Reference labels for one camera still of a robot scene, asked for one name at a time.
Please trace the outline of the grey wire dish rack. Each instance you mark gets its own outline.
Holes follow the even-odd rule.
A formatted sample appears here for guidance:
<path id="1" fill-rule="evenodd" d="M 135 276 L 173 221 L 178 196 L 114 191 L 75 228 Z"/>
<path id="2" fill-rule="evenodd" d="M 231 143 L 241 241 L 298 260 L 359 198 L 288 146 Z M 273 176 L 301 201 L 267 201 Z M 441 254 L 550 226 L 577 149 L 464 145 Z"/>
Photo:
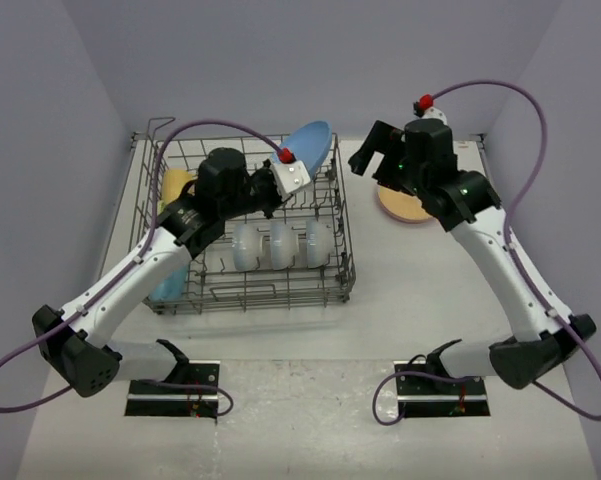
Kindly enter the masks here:
<path id="1" fill-rule="evenodd" d="M 167 169 L 183 169 L 196 174 L 207 154 L 218 147 L 241 151 L 251 171 L 261 167 L 273 155 L 268 143 L 261 139 L 234 133 L 200 139 L 181 135 L 169 144 L 163 158 L 158 159 L 156 155 L 162 140 L 175 124 L 173 117 L 154 117 L 148 121 L 143 133 L 135 133 L 132 137 L 133 163 L 139 169 L 139 176 L 130 227 L 131 245 L 137 244 L 148 230 L 151 204 L 161 195 L 151 183 L 162 181 Z M 270 220 L 261 213 L 248 214 L 228 221 L 224 235 L 193 260 L 180 299 L 151 302 L 147 297 L 145 305 L 156 314 L 202 314 L 212 310 L 326 306 L 348 301 L 356 273 L 340 145 L 335 133 L 332 132 L 329 154 L 312 184 L 278 209 L 274 218 L 289 225 L 299 239 L 299 253 L 289 268 L 274 270 L 270 253 L 265 251 L 258 270 L 236 270 L 231 252 L 235 226 L 252 225 L 264 236 L 264 241 L 269 239 Z M 306 257 L 306 222 L 310 219 L 326 225 L 333 242 L 329 262 L 314 269 L 307 267 Z"/>

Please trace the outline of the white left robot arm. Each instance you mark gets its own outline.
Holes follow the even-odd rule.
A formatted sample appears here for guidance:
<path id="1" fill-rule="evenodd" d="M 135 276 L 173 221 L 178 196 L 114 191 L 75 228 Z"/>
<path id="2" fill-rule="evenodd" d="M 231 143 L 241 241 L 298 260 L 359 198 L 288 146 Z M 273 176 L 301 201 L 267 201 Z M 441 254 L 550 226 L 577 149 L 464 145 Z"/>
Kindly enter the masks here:
<path id="1" fill-rule="evenodd" d="M 326 121 L 300 127 L 263 166 L 252 170 L 235 148 L 211 150 L 176 198 L 154 207 L 148 230 L 126 257 L 60 309 L 42 306 L 32 323 L 42 357 L 82 397 L 118 380 L 184 388 L 190 359 L 173 343 L 119 344 L 111 339 L 128 315 L 165 279 L 191 264 L 225 233 L 227 221 L 266 217 L 308 187 L 332 143 Z"/>

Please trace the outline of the orange plastic plate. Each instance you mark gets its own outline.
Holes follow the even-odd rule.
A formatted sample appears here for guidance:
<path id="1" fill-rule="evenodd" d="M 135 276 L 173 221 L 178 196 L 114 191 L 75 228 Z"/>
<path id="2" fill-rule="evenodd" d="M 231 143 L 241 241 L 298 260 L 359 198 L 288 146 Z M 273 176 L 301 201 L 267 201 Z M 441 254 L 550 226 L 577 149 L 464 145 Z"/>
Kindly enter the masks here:
<path id="1" fill-rule="evenodd" d="M 379 186 L 377 201 L 381 209 L 394 220 L 410 224 L 421 224 L 433 220 L 417 197 Z"/>

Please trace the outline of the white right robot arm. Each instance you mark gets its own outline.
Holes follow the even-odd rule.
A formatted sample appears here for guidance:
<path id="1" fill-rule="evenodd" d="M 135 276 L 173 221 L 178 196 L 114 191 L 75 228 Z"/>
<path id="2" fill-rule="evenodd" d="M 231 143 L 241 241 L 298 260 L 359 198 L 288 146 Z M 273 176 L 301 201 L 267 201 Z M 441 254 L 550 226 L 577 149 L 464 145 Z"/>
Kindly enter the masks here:
<path id="1" fill-rule="evenodd" d="M 472 258 L 510 326 L 505 340 L 452 340 L 433 350 L 426 380 L 434 391 L 447 393 L 462 378 L 477 376 L 497 376 L 523 389 L 582 349 L 596 331 L 594 321 L 573 313 L 552 292 L 518 243 L 486 176 L 459 167 L 449 126 L 434 118 L 402 128 L 376 121 L 364 146 L 350 158 L 351 169 L 362 172 L 375 153 L 382 159 L 373 179 L 421 201 Z"/>

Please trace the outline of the blue plastic plate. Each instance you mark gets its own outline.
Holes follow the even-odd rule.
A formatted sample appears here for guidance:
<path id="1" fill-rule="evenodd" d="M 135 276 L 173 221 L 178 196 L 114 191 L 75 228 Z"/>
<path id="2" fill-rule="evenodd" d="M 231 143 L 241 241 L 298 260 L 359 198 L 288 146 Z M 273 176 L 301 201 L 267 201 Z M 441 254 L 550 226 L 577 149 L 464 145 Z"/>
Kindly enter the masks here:
<path id="1" fill-rule="evenodd" d="M 298 161 L 302 161 L 310 178 L 314 179 L 329 154 L 331 144 L 331 124 L 317 120 L 294 131 L 283 140 L 280 148 L 288 149 Z"/>

